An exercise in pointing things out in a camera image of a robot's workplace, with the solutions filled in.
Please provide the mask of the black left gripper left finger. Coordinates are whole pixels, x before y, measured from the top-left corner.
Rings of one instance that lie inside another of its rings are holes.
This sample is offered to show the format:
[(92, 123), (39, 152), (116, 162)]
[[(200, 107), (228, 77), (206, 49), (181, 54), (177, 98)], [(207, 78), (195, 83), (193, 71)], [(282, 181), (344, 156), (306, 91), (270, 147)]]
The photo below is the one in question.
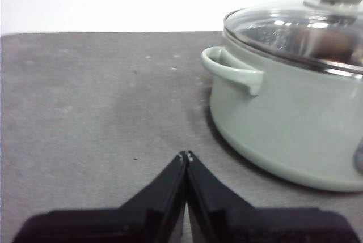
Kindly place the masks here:
[(182, 151), (120, 207), (35, 215), (14, 242), (168, 242), (185, 207), (186, 169)]

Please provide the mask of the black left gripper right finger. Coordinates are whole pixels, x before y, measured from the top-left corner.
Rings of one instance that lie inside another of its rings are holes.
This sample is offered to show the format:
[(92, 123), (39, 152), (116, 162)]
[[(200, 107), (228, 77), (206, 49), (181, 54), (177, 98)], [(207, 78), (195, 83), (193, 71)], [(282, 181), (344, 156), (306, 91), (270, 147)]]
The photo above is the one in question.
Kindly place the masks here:
[(313, 207), (254, 207), (224, 185), (192, 151), (188, 205), (205, 242), (357, 242), (347, 219)]

